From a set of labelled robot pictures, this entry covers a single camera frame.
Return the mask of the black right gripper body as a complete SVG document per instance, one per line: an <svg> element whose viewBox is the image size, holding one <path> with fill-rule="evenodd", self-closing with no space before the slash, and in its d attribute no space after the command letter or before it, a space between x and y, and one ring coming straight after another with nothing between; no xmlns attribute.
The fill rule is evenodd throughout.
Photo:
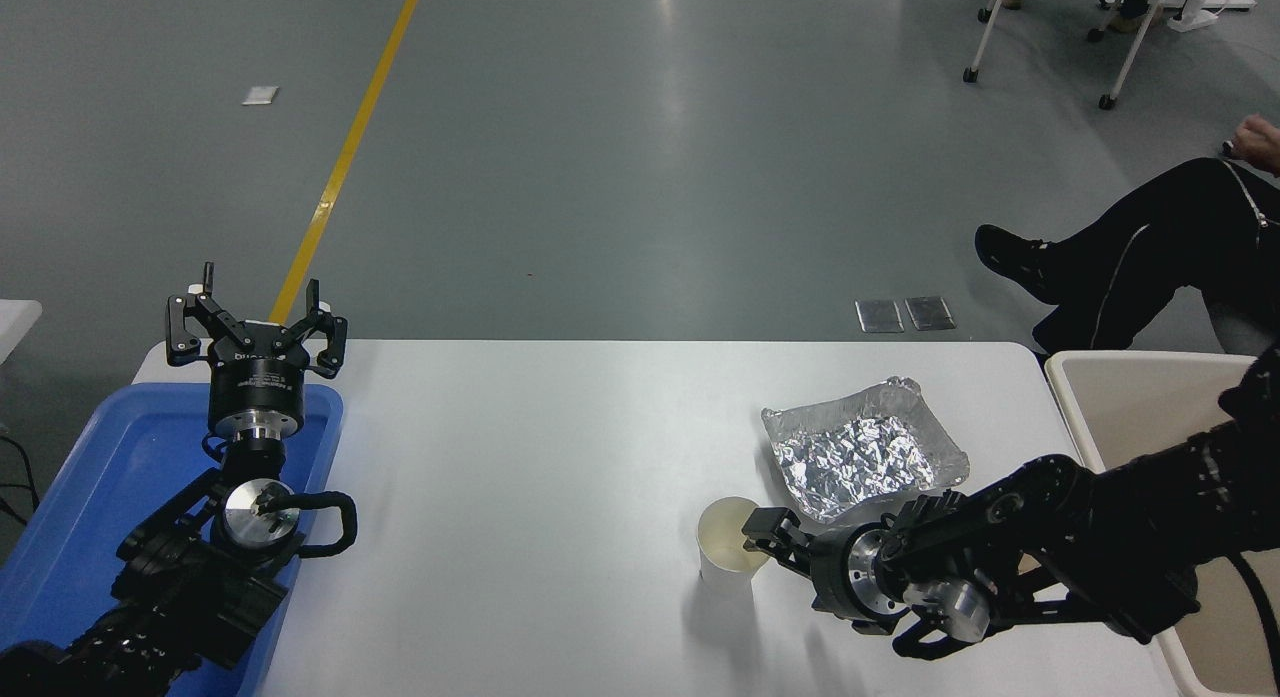
<svg viewBox="0 0 1280 697"><path fill-rule="evenodd" d="M856 527L824 529L808 545L810 582L815 591L812 607L840 619L859 618L850 582L849 554Z"/></svg>

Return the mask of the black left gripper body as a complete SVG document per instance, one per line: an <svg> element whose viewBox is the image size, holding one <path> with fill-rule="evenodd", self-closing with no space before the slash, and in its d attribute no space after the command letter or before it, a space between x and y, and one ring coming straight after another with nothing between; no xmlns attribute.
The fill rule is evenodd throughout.
<svg viewBox="0 0 1280 697"><path fill-rule="evenodd" d="M305 423L306 350L278 324L247 324L252 345L215 338L211 364L209 428L219 437L264 425L275 437L289 437Z"/></svg>

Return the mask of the person's hand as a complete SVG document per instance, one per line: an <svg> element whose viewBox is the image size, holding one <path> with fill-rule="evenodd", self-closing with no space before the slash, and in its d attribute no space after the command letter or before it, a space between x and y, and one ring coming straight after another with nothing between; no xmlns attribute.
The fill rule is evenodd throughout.
<svg viewBox="0 0 1280 697"><path fill-rule="evenodd" d="M1228 141L1230 159L1279 176L1279 128L1263 116L1248 115Z"/></svg>

